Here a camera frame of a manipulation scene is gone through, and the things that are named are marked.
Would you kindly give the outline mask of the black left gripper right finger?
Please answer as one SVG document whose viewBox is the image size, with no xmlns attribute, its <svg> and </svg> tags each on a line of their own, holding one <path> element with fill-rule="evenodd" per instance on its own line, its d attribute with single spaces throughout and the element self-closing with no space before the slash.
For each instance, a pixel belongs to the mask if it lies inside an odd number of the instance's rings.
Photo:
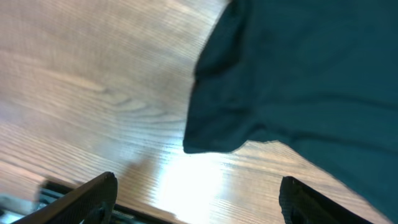
<svg viewBox="0 0 398 224">
<path fill-rule="evenodd" d="M 286 224 L 371 224 L 292 176 L 282 178 L 279 205 Z"/>
</svg>

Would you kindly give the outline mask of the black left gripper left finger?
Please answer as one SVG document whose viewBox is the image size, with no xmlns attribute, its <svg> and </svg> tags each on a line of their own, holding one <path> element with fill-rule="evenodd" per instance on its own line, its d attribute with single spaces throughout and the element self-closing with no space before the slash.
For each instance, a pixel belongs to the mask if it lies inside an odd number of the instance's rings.
<svg viewBox="0 0 398 224">
<path fill-rule="evenodd" d="M 13 224 L 108 224 L 117 193 L 117 178 L 104 172 Z"/>
</svg>

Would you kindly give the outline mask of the black t-shirt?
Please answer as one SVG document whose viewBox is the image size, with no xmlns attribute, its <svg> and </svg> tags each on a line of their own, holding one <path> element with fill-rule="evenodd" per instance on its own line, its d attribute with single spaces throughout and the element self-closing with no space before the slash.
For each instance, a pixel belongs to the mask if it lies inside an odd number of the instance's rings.
<svg viewBox="0 0 398 224">
<path fill-rule="evenodd" d="M 194 76 L 187 154 L 279 141 L 397 221 L 397 0 L 231 1 Z"/>
</svg>

